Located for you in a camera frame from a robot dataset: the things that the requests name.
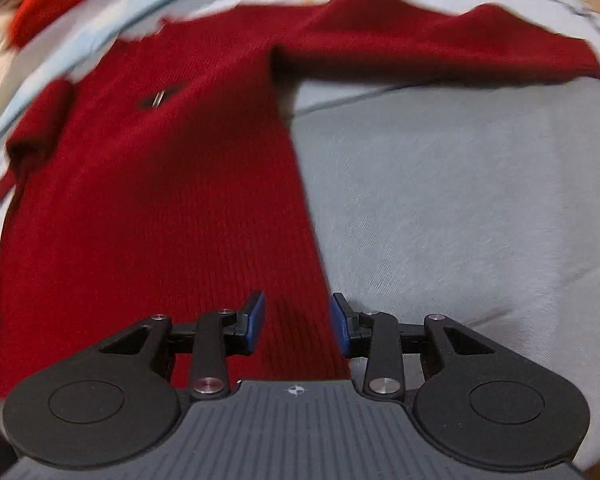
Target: sweater sleeve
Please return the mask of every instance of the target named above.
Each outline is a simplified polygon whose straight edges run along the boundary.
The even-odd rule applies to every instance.
[[[282,39],[282,61],[314,76],[409,82],[600,79],[584,40],[554,34],[485,4],[460,15],[403,0],[331,0]]]
[[[6,144],[9,168],[0,180],[0,200],[52,155],[74,102],[67,79],[49,83],[26,111]]]

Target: gray ribbed plate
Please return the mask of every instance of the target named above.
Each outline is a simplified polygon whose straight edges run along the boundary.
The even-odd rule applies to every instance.
[[[161,446],[92,471],[25,458],[5,480],[576,480],[570,465],[520,474],[456,462],[431,447],[392,402],[350,381],[246,381],[224,400],[198,402]]]

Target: light blue fabric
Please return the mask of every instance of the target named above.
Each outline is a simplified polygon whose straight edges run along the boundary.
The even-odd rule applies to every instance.
[[[33,72],[13,96],[0,116],[0,140],[25,108],[53,79],[93,56],[129,25],[173,0],[119,0],[104,9],[91,23],[72,35]]]

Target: metal screw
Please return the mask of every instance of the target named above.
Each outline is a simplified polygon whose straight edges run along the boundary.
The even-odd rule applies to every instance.
[[[154,102],[151,105],[151,108],[157,108],[158,106],[160,106],[160,103],[162,102],[162,99],[164,98],[164,90],[162,90],[161,92],[158,92],[154,98]]]
[[[400,383],[391,377],[380,377],[369,383],[372,392],[381,395],[394,394],[400,389]]]
[[[217,377],[203,377],[193,383],[193,389],[199,394],[216,394],[224,388],[224,383]]]

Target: mattress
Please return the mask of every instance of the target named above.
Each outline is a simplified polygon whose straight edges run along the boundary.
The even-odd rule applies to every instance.
[[[214,1],[177,0],[123,36]],[[107,3],[49,27],[3,86]],[[576,464],[600,459],[600,81],[344,93],[317,82],[289,121],[331,289],[401,322],[444,312],[564,375],[592,414]],[[417,359],[405,366],[418,386]],[[351,367],[359,380],[364,363]]]

